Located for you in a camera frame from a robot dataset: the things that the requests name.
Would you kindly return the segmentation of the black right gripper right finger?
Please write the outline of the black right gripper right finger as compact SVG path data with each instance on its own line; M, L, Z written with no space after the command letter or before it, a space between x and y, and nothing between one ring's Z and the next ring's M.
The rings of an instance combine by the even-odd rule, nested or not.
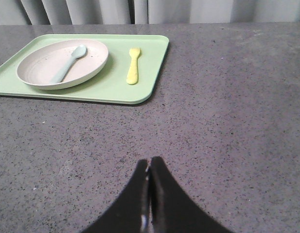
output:
M150 194L156 233L229 233L184 192L161 157L150 164Z

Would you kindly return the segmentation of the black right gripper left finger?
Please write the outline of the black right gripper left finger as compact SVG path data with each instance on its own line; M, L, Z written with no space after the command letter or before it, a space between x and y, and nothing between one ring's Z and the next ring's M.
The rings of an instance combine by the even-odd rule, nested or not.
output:
M124 190L84 233L147 233L149 225L147 160L139 160Z

